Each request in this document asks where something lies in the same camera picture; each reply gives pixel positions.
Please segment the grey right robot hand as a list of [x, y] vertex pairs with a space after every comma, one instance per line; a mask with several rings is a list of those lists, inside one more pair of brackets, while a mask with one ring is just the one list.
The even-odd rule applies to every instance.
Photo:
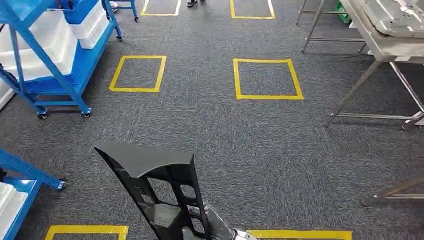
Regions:
[[[198, 207], [190, 206], [188, 210], [192, 214], [200, 214]], [[237, 231], [228, 225], [211, 204], [205, 204], [204, 211], [209, 225], [209, 236], [211, 240], [236, 240]], [[183, 240], [203, 240], [203, 238], [196, 237], [186, 226], [182, 228], [182, 236]]]

